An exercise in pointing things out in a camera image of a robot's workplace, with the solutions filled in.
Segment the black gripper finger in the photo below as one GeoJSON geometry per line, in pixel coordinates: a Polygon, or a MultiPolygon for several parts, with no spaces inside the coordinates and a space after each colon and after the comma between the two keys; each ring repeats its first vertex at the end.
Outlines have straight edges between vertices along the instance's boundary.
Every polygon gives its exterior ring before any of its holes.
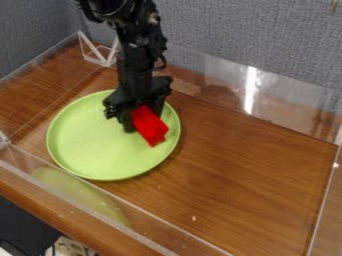
{"type": "Polygon", "coordinates": [[[152,96],[149,106],[158,116],[162,115],[165,101],[166,101],[166,95],[153,95],[152,96]]]}
{"type": "Polygon", "coordinates": [[[130,110],[125,109],[121,111],[121,113],[118,114],[118,121],[123,125],[123,129],[126,133],[133,133],[135,131],[130,110]]]}

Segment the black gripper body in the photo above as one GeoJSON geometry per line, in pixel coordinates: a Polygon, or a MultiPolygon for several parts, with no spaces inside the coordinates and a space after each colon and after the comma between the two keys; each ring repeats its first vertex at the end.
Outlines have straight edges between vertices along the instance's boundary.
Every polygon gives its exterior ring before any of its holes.
{"type": "Polygon", "coordinates": [[[156,76],[149,84],[140,82],[133,87],[121,85],[103,100],[106,118],[118,117],[122,110],[134,110],[142,105],[150,108],[153,95],[166,95],[168,97],[172,94],[172,83],[170,76],[156,76]]]}

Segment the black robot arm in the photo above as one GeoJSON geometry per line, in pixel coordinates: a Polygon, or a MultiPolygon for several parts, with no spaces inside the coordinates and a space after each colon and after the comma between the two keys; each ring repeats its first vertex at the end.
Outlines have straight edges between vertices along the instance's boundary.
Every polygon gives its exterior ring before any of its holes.
{"type": "Polygon", "coordinates": [[[118,89],[103,100],[107,119],[117,118],[127,133],[135,131],[133,111],[146,105],[161,116],[172,94],[172,76],[154,76],[168,60],[168,38],[162,32],[154,0],[75,0],[86,18],[107,23],[119,38],[118,89]]]}

